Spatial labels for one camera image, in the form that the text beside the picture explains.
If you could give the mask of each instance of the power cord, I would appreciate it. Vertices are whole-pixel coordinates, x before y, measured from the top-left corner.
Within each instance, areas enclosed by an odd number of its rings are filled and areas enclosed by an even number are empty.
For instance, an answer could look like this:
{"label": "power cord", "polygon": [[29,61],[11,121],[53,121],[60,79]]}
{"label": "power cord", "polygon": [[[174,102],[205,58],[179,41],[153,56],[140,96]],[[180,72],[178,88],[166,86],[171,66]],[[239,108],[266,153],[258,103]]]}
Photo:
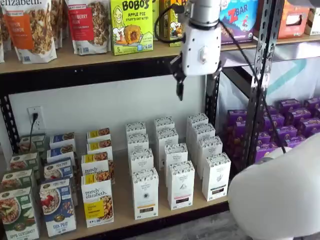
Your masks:
{"label": "power cord", "polygon": [[31,124],[30,142],[29,142],[29,149],[28,149],[28,152],[30,152],[30,150],[31,150],[31,138],[32,138],[32,131],[33,131],[33,129],[34,129],[34,124],[35,124],[35,122],[36,122],[37,118],[38,118],[38,113],[37,113],[37,112],[33,113],[33,114],[32,114],[32,124]]}

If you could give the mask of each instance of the green cereal box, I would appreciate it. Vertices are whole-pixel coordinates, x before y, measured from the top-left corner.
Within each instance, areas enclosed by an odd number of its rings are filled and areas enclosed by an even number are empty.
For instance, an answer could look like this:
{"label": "green cereal box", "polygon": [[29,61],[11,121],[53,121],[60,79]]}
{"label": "green cereal box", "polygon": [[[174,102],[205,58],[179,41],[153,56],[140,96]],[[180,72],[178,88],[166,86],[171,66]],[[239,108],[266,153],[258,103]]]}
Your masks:
{"label": "green cereal box", "polygon": [[111,0],[114,55],[152,51],[153,3],[150,0]]}

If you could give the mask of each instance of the cereal box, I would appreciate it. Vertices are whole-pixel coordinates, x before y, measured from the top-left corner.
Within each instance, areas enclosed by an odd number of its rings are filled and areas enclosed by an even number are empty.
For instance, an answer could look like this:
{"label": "cereal box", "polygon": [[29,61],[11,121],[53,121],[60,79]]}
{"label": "cereal box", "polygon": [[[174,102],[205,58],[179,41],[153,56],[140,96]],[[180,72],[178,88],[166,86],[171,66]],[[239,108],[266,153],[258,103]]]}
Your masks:
{"label": "cereal box", "polygon": [[112,223],[114,208],[110,174],[102,171],[81,177],[86,226],[88,228]]}
{"label": "cereal box", "polygon": [[110,129],[108,127],[96,131],[89,131],[86,133],[86,142],[88,144],[104,140],[111,140]]}
{"label": "cereal box", "polygon": [[65,134],[54,135],[50,137],[49,142],[51,149],[62,148],[68,145],[72,145],[73,151],[76,151],[75,133],[69,132]]}
{"label": "cereal box", "polygon": [[149,0],[111,0],[114,55],[152,51],[153,3]]}
{"label": "cereal box", "polygon": [[166,145],[164,147],[164,179],[165,185],[168,186],[168,172],[170,164],[183,163],[188,161],[187,145],[183,143]]}
{"label": "cereal box", "polygon": [[213,136],[208,139],[201,139],[198,144],[196,172],[199,178],[204,175],[205,161],[207,157],[222,153],[222,141],[220,137]]}
{"label": "cereal box", "polygon": [[45,181],[40,200],[49,237],[76,230],[75,206],[69,178]]}
{"label": "cereal box", "polygon": [[207,201],[227,195],[230,167],[231,161],[225,152],[206,158],[202,193]]}
{"label": "cereal box", "polygon": [[154,155],[151,148],[141,151],[132,151],[130,154],[131,174],[154,167]]}
{"label": "cereal box", "polygon": [[[240,42],[251,42],[257,17],[258,0],[222,0],[220,21]],[[221,43],[233,44],[228,33],[222,29]]]}
{"label": "cereal box", "polygon": [[36,209],[31,187],[0,193],[1,219],[8,240],[39,238],[40,220]]}
{"label": "cereal box", "polygon": [[132,174],[134,219],[158,216],[159,176],[156,169],[144,169]]}

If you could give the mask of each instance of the granola bag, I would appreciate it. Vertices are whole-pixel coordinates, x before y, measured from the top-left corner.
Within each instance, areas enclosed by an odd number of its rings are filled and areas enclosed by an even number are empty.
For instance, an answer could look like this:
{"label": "granola bag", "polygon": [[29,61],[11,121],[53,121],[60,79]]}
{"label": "granola bag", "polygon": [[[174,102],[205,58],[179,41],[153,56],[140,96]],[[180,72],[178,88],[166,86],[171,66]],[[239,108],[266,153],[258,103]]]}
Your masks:
{"label": "granola bag", "polygon": [[109,0],[66,0],[74,54],[111,50]]}
{"label": "granola bag", "polygon": [[48,63],[57,58],[50,21],[51,0],[3,0],[0,4],[22,63]]}

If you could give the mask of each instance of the purple packet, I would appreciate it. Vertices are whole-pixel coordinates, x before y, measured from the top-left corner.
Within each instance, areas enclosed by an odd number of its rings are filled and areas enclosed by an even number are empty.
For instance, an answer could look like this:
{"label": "purple packet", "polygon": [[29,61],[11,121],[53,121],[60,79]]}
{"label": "purple packet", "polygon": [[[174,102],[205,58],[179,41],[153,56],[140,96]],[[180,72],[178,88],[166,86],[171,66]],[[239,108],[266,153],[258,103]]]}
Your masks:
{"label": "purple packet", "polygon": [[306,138],[304,136],[302,136],[302,135],[294,136],[291,139],[285,140],[284,145],[286,147],[289,147],[289,148],[293,149],[296,146],[298,146],[300,143],[302,143],[304,140],[306,140]]}
{"label": "purple packet", "polygon": [[263,143],[256,146],[255,162],[266,157],[269,153],[273,152],[278,148],[275,142]]}
{"label": "purple packet", "polygon": [[301,108],[301,104],[298,100],[291,98],[279,101],[278,108],[279,112],[285,116],[287,112]]}
{"label": "purple packet", "polygon": [[320,119],[317,117],[300,121],[299,134],[308,138],[312,130],[320,129]]}
{"label": "purple packet", "polygon": [[300,120],[311,118],[311,112],[306,108],[298,108],[289,111],[285,116],[285,124],[299,127]]}
{"label": "purple packet", "polygon": [[315,113],[315,110],[320,107],[320,97],[314,97],[307,100],[304,100],[304,106],[312,113]]}
{"label": "purple packet", "polygon": [[257,145],[269,143],[270,138],[271,136],[266,131],[259,132]]}

